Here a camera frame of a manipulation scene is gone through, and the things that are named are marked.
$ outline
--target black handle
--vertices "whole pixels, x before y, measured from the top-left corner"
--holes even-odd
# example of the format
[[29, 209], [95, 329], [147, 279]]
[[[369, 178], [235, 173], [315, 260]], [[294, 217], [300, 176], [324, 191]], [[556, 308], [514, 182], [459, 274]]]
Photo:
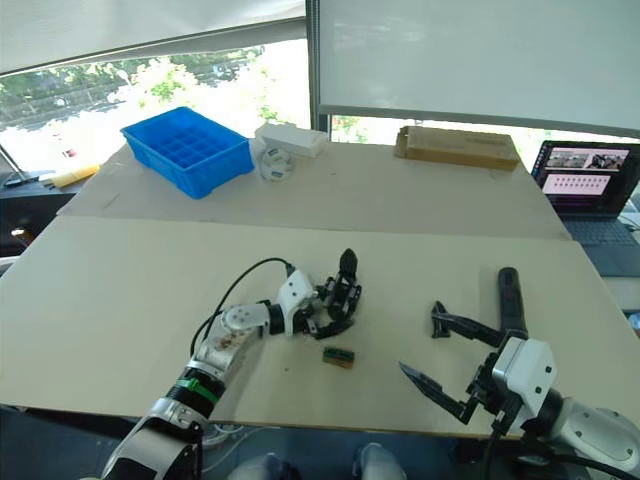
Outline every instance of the black handle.
[[524, 321], [524, 307], [520, 291], [518, 271], [505, 267], [498, 272], [498, 291], [500, 294], [500, 330], [520, 338], [529, 338]]

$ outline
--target white table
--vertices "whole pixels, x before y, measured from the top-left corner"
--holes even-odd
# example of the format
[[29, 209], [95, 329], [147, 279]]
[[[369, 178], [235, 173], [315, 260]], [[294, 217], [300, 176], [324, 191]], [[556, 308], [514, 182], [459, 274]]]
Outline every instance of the white table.
[[[558, 389], [640, 425], [640, 344], [571, 241], [316, 231], [206, 222], [58, 217], [0, 278], [0, 403], [137, 416], [173, 384], [196, 326], [255, 260], [281, 255], [315, 282], [351, 247], [364, 291], [356, 325], [322, 342], [271, 337], [214, 418], [336, 428], [485, 435], [424, 398], [398, 360], [456, 398], [490, 348], [430, 338], [436, 299], [497, 326], [496, 273], [518, 268], [532, 337], [548, 341]], [[280, 267], [240, 284], [234, 302], [273, 297]], [[356, 353], [353, 370], [323, 346]]]
[[60, 214], [324, 230], [571, 239], [524, 166], [514, 172], [330, 143], [281, 183], [253, 172], [193, 200], [123, 147]]

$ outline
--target cardboard box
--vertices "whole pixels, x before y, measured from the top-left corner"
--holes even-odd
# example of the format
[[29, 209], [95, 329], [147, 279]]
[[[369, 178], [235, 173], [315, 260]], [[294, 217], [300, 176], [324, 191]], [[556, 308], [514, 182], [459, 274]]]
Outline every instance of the cardboard box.
[[402, 127], [395, 155], [499, 170], [513, 170], [520, 163], [509, 135], [425, 127]]

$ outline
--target blue plastic crate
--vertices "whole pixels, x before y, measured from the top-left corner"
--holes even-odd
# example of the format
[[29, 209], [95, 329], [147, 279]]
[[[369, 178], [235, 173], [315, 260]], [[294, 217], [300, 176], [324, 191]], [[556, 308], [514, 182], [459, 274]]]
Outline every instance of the blue plastic crate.
[[143, 120], [121, 132], [140, 163], [193, 198], [253, 170], [249, 141], [187, 107]]

